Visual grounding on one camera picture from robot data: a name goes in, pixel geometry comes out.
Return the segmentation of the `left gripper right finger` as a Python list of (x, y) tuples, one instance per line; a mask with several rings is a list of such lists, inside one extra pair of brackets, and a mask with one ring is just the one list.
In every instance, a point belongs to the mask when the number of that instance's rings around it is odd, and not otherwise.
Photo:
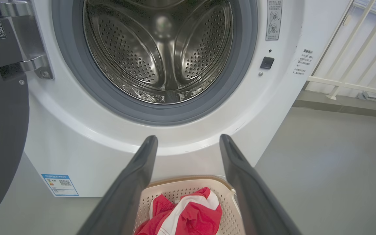
[(226, 134), (220, 136), (226, 179), (236, 190), (247, 235), (300, 235), (296, 224), (267, 184)]

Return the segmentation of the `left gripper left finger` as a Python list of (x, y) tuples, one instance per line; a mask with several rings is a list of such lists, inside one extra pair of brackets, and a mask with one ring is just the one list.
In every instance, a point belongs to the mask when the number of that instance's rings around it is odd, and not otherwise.
[(151, 181), (158, 149), (148, 136), (88, 216), (78, 235), (131, 235), (142, 191)]

